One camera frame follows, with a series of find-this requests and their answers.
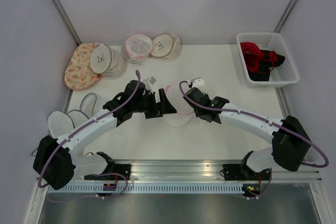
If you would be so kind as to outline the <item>white pink trim bag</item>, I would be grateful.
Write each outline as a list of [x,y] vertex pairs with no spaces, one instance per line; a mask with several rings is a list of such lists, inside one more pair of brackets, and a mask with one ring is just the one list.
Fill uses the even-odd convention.
[[184,100],[179,86],[169,85],[164,89],[164,92],[168,101],[177,112],[175,114],[165,114],[162,118],[163,123],[172,127],[182,127],[186,125],[194,116],[194,110]]

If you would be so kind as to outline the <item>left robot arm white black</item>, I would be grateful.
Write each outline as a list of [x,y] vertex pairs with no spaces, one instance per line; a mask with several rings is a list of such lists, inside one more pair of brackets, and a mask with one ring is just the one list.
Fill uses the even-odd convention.
[[104,152],[80,156],[86,146],[143,113],[146,119],[175,114],[164,89],[151,91],[141,81],[132,80],[123,92],[108,101],[97,114],[80,126],[57,138],[45,136],[39,143],[33,169],[39,174],[38,186],[51,186],[55,190],[65,187],[71,180],[84,178],[114,179],[115,161]]

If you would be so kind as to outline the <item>red bra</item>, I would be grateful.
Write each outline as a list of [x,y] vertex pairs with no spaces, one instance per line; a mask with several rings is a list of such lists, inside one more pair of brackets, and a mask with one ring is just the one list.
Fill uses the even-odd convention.
[[276,67],[278,56],[275,51],[260,50],[252,42],[241,42],[245,65],[251,73],[266,74]]

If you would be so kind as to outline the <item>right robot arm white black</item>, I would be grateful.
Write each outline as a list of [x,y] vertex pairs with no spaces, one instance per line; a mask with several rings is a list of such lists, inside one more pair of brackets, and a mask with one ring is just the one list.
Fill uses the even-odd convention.
[[243,112],[227,99],[215,97],[211,100],[198,88],[188,90],[184,100],[194,109],[198,118],[209,123],[240,128],[271,145],[261,151],[250,151],[244,156],[239,164],[239,172],[245,179],[252,179],[258,173],[274,167],[296,172],[310,148],[308,143],[287,132],[291,130],[308,137],[298,119],[293,116],[280,120]]

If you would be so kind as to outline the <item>white mesh bag blue zipper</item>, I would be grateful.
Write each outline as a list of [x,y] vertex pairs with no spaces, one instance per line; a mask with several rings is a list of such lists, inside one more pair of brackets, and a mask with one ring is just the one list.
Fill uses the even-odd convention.
[[94,113],[94,108],[97,103],[97,95],[95,93],[88,93],[81,100],[79,109],[73,109],[68,111],[67,113],[61,111],[54,111],[48,116],[48,128],[49,133],[53,138],[57,136],[63,135],[76,127],[78,127],[81,123],[89,120],[88,115],[82,109],[83,104],[89,96],[93,96],[93,105],[91,107],[91,114]]

